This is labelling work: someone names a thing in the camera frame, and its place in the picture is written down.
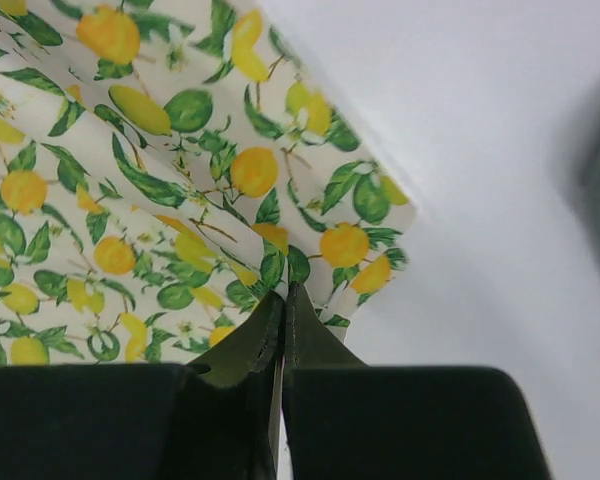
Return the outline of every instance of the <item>lemon pattern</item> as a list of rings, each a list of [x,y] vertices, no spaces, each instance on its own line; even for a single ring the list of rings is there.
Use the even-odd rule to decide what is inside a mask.
[[[187,362],[292,281],[341,329],[413,211],[253,0],[0,0],[0,365]]]

